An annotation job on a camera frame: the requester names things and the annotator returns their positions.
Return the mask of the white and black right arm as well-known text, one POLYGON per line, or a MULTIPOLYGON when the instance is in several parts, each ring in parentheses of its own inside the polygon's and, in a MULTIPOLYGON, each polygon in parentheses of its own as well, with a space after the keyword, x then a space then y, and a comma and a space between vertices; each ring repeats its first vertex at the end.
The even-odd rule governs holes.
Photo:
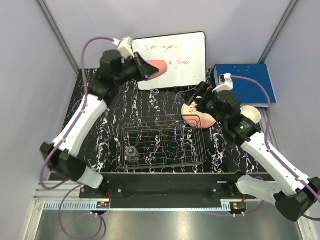
POLYGON ((257 121, 241 113, 241 102, 231 83, 213 88, 202 81, 195 87, 186 105, 211 115, 224 135, 251 155, 274 179, 274 183, 256 179, 248 174, 227 185, 228 195, 239 198, 250 195, 268 202, 289 221, 296 222, 306 215, 320 199, 319 177, 309 177, 293 166, 268 141, 257 121))

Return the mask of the pink plastic cup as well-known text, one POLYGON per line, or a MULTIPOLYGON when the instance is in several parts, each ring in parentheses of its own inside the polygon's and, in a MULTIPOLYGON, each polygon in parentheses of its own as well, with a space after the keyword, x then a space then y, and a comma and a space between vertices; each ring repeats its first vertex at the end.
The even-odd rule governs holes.
POLYGON ((143 79, 144 81, 149 81, 149 80, 153 80, 155 78, 158 78, 158 77, 162 76, 163 74, 165 74, 168 70, 167 63, 164 60, 148 60, 146 62, 148 64, 151 64, 152 66, 158 68, 159 73, 157 73, 156 75, 152 76, 149 79, 143 79))

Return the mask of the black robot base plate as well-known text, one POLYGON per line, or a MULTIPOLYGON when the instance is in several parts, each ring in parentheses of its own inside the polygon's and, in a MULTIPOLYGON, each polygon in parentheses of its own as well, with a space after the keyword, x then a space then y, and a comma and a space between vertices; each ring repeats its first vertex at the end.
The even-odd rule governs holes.
POLYGON ((236 173, 103 173, 112 210, 211 210, 240 199, 236 173))

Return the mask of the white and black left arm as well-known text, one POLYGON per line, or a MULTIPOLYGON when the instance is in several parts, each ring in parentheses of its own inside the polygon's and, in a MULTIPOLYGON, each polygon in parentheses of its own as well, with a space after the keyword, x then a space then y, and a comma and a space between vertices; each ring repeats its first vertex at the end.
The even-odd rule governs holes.
POLYGON ((90 187, 95 197, 103 198, 108 193, 108 186, 100 173, 78 159, 80 148, 94 123, 118 95, 121 85, 131 80, 151 80, 167 70, 165 61, 144 60, 137 52, 124 57, 118 50, 105 51, 95 78, 84 82, 84 97, 72 119, 52 143, 41 145, 44 166, 90 187))

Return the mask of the pink and cream plate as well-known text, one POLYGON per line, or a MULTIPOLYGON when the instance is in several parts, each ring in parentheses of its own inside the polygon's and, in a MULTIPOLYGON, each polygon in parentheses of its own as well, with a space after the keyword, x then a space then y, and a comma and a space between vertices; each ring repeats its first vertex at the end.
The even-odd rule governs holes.
POLYGON ((196 107, 197 103, 195 101, 190 105, 186 105, 185 103, 182 105, 181 115, 188 125, 198 129, 207 129, 217 123, 211 115, 199 112, 196 107))

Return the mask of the clear drinking glass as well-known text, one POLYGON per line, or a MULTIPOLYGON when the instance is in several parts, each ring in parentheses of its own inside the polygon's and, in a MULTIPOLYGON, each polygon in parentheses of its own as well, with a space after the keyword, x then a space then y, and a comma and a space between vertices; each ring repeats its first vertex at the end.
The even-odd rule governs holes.
POLYGON ((129 163, 136 163, 140 159, 140 154, 134 146, 129 146, 125 150, 125 160, 129 163))

